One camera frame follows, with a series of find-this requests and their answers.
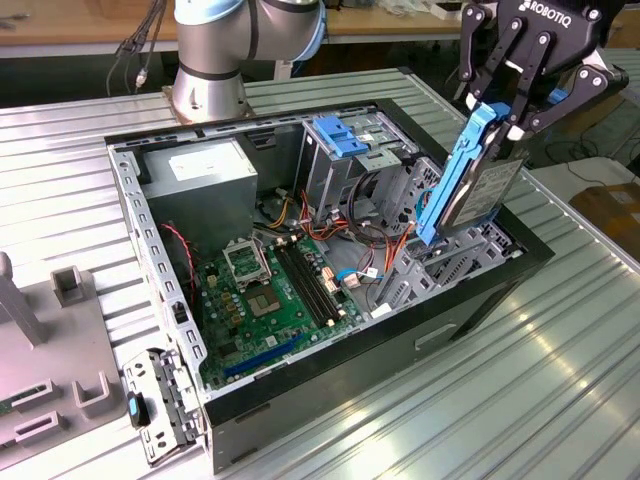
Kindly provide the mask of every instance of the chip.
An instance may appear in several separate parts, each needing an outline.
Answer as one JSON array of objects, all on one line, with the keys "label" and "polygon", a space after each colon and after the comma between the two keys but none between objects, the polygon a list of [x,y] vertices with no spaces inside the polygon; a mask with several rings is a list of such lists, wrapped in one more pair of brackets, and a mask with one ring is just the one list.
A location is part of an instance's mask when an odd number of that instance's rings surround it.
[{"label": "chip", "polygon": [[280,300],[271,285],[260,285],[244,294],[244,298],[251,307],[255,317],[262,317],[268,313],[280,310]]},{"label": "chip", "polygon": [[238,351],[238,347],[234,342],[225,343],[224,345],[220,345],[218,347],[218,351],[220,355],[223,357],[228,357]]}]

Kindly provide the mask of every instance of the blue plastic bracket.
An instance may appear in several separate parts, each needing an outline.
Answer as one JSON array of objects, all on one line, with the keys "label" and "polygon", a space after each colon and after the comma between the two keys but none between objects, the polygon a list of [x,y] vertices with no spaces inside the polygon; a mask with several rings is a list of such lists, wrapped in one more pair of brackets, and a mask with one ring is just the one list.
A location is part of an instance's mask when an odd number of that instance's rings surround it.
[{"label": "blue plastic bracket", "polygon": [[369,146],[359,142],[349,127],[336,116],[316,118],[313,120],[313,126],[340,158],[369,151]]},{"label": "blue plastic bracket", "polygon": [[467,168],[482,153],[483,141],[489,126],[502,120],[509,113],[510,107],[504,103],[487,105],[481,103],[471,114],[466,127],[460,134],[451,153],[451,159],[434,189],[429,203],[418,219],[418,236],[427,245],[437,238],[437,222],[447,208],[453,194],[462,180]]}]

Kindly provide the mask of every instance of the workbench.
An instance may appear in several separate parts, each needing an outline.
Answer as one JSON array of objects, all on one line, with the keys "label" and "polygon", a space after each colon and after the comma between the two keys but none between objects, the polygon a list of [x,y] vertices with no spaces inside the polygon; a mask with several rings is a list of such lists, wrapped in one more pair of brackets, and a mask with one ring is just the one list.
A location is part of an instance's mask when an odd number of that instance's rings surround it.
[{"label": "workbench", "polygon": [[[0,6],[1,15],[28,12],[16,30],[0,29],[0,58],[113,54],[141,18],[105,18],[95,0],[17,0]],[[397,17],[379,7],[328,10],[326,43],[374,43],[460,38],[460,22],[429,13]],[[162,22],[156,51],[177,51],[173,12]]]},{"label": "workbench", "polygon": [[[247,85],[258,113],[390,97],[446,148],[464,118],[397,70]],[[18,286],[95,276],[121,367],[162,346],[102,137],[177,122],[162,94],[0,111],[0,248]],[[637,478],[640,266],[523,172],[507,206],[555,252],[474,333],[220,478]],[[127,417],[3,479],[204,479],[192,448],[150,471]]]}]

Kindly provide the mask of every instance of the aluminum extrusion table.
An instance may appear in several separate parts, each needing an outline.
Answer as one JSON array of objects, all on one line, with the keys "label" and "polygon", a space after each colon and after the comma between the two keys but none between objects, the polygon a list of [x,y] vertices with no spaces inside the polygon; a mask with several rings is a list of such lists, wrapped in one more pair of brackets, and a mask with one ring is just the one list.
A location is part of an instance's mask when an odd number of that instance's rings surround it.
[{"label": "aluminum extrusion table", "polygon": [[[391,97],[451,148],[463,118],[397,70],[247,85],[257,112]],[[175,125],[160,94],[0,111],[0,245],[20,285],[90,269],[118,365],[162,345],[102,141]],[[507,205],[555,251],[472,335],[219,478],[640,476],[640,267],[524,173]],[[123,417],[2,478],[208,478],[150,470]]]}]

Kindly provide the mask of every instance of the green circuit board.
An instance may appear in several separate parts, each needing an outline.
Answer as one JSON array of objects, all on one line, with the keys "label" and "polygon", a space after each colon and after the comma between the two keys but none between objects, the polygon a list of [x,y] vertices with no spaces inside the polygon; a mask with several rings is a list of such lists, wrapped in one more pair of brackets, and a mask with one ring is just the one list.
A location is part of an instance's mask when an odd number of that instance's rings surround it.
[{"label": "green circuit board", "polygon": [[[312,268],[318,270],[318,267],[326,266],[326,260],[311,239],[300,240],[295,248],[305,256]],[[204,382],[213,389],[276,363],[285,355],[303,351],[352,330],[364,321],[350,294],[339,290],[330,298],[344,316],[333,326],[319,327],[276,258],[274,247],[266,247],[263,252],[271,270],[271,280],[266,285],[249,285],[245,291],[238,289],[231,268],[222,254],[197,269],[202,285],[200,332],[208,352],[200,366],[200,373]],[[235,258],[232,261],[236,273],[239,268],[245,271],[245,266],[247,269],[254,268],[254,260],[250,258]],[[316,278],[319,283],[324,282],[321,274]],[[283,353],[275,355],[279,349]],[[273,358],[261,361],[265,355]],[[241,373],[229,375],[230,368],[247,361],[257,364]]]}]

